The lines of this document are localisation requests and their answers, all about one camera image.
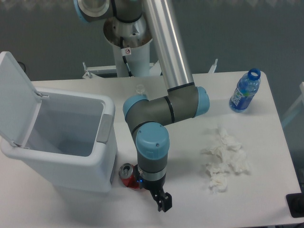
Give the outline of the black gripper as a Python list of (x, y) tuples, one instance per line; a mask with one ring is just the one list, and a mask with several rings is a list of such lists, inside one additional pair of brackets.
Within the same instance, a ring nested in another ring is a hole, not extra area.
[(156, 201), (158, 211), (167, 212), (172, 208), (171, 194), (164, 192), (163, 186), (166, 178), (166, 167), (156, 173), (146, 172), (138, 165), (135, 166), (136, 180), (140, 189), (149, 190), (152, 198)]

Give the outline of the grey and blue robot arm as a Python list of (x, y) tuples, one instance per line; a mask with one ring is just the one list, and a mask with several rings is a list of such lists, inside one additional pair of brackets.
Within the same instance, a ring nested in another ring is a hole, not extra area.
[(116, 54), (117, 72), (135, 77), (149, 64), (139, 49), (155, 43), (163, 82), (150, 95), (133, 95), (123, 105), (136, 150), (134, 178), (148, 190), (160, 211), (172, 207), (163, 190), (170, 146), (166, 126), (206, 113), (209, 96), (196, 86), (184, 53), (170, 0), (76, 0), (76, 11), (87, 22), (105, 20), (104, 36)]

